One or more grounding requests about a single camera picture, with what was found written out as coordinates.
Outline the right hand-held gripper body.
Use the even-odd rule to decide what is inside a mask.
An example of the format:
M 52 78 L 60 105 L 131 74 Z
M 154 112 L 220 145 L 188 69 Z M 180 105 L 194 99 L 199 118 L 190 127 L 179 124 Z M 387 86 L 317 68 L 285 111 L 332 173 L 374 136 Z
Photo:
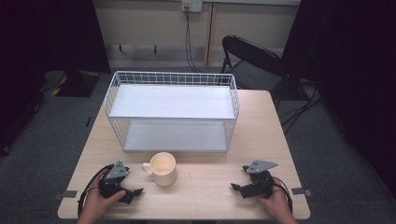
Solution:
M 269 199 L 273 193 L 275 181 L 269 169 L 277 167 L 276 162 L 254 160 L 250 165 L 244 165 L 243 170 L 249 175 L 251 183 L 248 188 L 256 187 L 262 190 L 262 196 Z

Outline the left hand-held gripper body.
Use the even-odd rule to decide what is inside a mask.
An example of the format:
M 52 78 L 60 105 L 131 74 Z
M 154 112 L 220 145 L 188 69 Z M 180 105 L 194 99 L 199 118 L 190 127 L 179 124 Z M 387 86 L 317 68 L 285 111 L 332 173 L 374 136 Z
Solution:
M 107 167 L 107 171 L 100 178 L 99 190 L 100 194 L 104 198 L 109 198 L 115 193 L 124 190 L 125 195 L 122 197 L 123 200 L 129 200 L 131 193 L 124 189 L 120 182 L 128 175 L 128 168 L 124 166 L 121 161 L 117 161 L 115 164 L 110 164 Z

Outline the cream ceramic mug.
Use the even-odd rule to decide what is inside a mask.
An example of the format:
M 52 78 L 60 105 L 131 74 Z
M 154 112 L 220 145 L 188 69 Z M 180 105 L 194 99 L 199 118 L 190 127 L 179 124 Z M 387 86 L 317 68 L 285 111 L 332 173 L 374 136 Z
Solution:
M 142 164 L 142 170 L 151 175 L 153 181 L 161 187 L 170 186 L 177 180 L 177 162 L 168 152 L 155 154 L 149 162 Z

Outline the white wire shelf rack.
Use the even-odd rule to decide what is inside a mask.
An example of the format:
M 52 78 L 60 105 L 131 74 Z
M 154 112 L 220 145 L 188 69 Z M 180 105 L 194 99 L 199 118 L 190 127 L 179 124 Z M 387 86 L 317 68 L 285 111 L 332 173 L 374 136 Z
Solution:
M 105 111 L 125 151 L 226 152 L 239 98 L 232 74 L 118 71 Z

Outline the person's right hand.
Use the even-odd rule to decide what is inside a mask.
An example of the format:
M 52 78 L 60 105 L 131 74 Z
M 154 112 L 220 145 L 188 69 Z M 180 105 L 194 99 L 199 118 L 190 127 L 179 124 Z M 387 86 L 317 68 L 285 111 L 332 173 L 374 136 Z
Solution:
M 257 196 L 256 199 L 272 217 L 291 217 L 286 193 L 280 187 L 280 181 L 276 178 L 274 181 L 275 185 L 271 197 L 265 199 L 263 196 Z

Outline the person's left hand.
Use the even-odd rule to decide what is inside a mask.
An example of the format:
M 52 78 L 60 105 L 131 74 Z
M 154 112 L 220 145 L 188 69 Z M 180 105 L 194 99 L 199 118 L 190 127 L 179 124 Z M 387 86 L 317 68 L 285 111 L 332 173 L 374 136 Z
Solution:
M 82 212 L 79 217 L 98 217 L 101 218 L 109 207 L 116 203 L 125 195 L 125 191 L 119 191 L 109 198 L 104 198 L 100 194 L 99 181 L 106 171 L 102 171 L 89 186 Z

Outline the grey tape strip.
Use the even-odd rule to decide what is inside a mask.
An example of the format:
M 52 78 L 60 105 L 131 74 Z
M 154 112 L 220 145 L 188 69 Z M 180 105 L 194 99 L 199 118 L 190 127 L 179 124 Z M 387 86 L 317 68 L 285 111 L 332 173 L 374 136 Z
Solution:
M 64 190 L 62 192 L 57 192 L 53 195 L 54 200 L 62 200 L 63 198 L 75 198 L 77 196 L 76 190 Z
M 304 188 L 294 188 L 291 190 L 293 195 L 300 195 L 303 194 L 306 197 L 310 197 L 313 195 L 311 189 L 304 189 Z

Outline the black stand base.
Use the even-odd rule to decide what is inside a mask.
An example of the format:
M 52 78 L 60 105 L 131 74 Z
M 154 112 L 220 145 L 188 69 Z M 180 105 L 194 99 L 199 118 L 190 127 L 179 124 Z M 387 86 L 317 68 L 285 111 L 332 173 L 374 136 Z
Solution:
M 90 97 L 100 78 L 100 73 L 89 71 L 77 71 L 72 75 L 63 70 L 49 71 L 39 91 L 59 97 Z

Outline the black folding chair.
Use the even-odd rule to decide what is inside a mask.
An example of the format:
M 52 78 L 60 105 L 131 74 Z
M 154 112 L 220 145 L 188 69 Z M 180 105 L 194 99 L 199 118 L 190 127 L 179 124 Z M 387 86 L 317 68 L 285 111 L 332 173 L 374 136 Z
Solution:
M 269 91 L 274 101 L 309 99 L 301 83 L 289 76 L 271 50 L 237 35 L 223 37 L 222 47 L 221 72 L 233 74 L 238 89 Z

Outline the black curtain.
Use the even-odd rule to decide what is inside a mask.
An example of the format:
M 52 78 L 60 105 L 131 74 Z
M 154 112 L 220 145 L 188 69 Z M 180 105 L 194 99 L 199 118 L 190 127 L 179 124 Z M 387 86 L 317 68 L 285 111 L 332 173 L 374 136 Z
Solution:
M 0 157 L 56 70 L 110 71 L 93 0 L 0 0 Z
M 300 0 L 282 60 L 319 84 L 396 199 L 396 0 Z

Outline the white wall socket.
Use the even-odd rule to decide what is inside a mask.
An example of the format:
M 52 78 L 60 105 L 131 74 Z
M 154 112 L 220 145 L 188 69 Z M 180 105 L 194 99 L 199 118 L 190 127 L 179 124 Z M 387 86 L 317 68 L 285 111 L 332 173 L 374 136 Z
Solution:
M 182 0 L 181 10 L 183 12 L 201 13 L 203 11 L 203 2 L 199 0 Z

